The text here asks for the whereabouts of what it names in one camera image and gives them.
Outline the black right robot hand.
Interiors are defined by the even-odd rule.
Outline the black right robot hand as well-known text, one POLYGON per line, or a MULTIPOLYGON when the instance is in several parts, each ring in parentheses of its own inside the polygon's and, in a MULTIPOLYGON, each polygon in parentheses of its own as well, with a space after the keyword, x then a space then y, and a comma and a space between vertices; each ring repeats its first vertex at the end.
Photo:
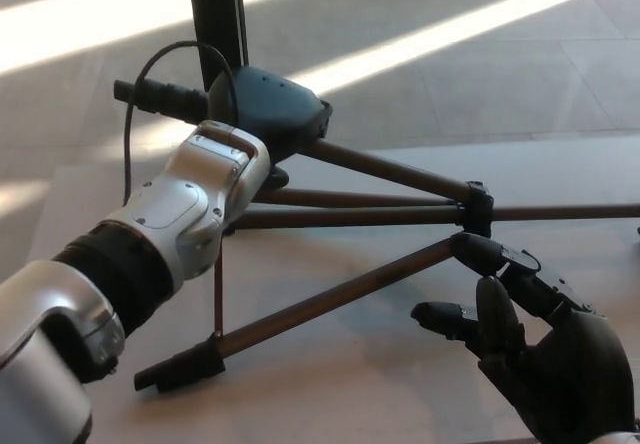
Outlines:
POLYGON ((412 318, 462 342, 539 442, 638 442, 631 366, 608 320, 526 250, 465 232, 450 250, 480 277, 474 305, 423 302, 412 318))

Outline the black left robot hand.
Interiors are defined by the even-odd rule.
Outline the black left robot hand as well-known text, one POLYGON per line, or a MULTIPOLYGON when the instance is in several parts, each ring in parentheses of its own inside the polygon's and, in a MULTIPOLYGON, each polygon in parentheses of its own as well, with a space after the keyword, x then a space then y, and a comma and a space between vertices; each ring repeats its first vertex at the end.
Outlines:
POLYGON ((310 89, 253 66, 234 68, 232 77, 239 120, 232 120, 231 91, 223 75, 208 90, 206 118, 260 139, 271 161, 260 191, 279 190, 288 184, 289 177, 277 164, 325 137, 333 108, 310 89))

